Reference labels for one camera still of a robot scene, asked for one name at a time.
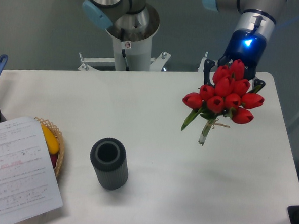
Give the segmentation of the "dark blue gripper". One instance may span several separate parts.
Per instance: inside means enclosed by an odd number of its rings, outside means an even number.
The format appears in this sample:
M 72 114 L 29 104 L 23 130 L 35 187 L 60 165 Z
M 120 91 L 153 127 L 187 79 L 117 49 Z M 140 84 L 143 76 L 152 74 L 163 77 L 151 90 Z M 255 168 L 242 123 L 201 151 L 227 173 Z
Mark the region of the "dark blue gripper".
M 244 78 L 252 79 L 250 93 L 257 94 L 266 85 L 266 82 L 255 77 L 256 68 L 267 45 L 267 40 L 257 34 L 250 34 L 247 30 L 236 30 L 224 52 L 217 61 L 206 59 L 204 61 L 204 85 L 213 85 L 210 79 L 210 71 L 216 66 L 224 66 L 230 60 L 241 60 L 247 67 Z

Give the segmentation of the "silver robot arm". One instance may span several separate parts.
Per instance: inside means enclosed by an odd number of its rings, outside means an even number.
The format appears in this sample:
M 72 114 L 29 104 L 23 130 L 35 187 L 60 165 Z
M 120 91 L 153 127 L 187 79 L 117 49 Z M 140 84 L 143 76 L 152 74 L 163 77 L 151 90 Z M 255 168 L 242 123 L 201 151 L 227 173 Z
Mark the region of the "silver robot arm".
M 203 6 L 209 10 L 241 14 L 223 56 L 217 62 L 209 59 L 204 61 L 205 85 L 212 85 L 210 71 L 214 66 L 224 66 L 237 59 L 245 65 L 244 78 L 253 81 L 251 92 L 258 93 L 266 85 L 256 77 L 256 68 L 286 1 L 202 0 Z

